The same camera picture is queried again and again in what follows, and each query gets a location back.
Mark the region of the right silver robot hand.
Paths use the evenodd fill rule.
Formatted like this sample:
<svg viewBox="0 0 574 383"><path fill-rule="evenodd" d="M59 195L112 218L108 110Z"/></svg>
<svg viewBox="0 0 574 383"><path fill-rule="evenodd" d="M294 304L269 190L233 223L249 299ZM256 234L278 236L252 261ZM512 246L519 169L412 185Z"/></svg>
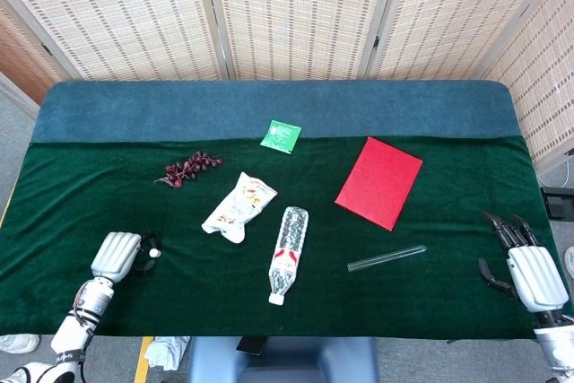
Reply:
<svg viewBox="0 0 574 383"><path fill-rule="evenodd" d="M521 300L534 314L559 312L569 300L565 284L548 249L539 244L529 223L514 215L515 224L484 212L495 234L512 283L496 279L485 259L478 259L479 273L487 285Z"/></svg>

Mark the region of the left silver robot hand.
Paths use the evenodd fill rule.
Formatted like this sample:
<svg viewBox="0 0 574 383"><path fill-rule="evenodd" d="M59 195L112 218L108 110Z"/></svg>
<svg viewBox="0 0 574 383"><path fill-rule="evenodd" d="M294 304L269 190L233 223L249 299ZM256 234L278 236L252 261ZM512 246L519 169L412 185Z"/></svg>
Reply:
<svg viewBox="0 0 574 383"><path fill-rule="evenodd" d="M161 255L154 232L110 232L91 263L91 273L119 283L129 274L149 273Z"/></svg>

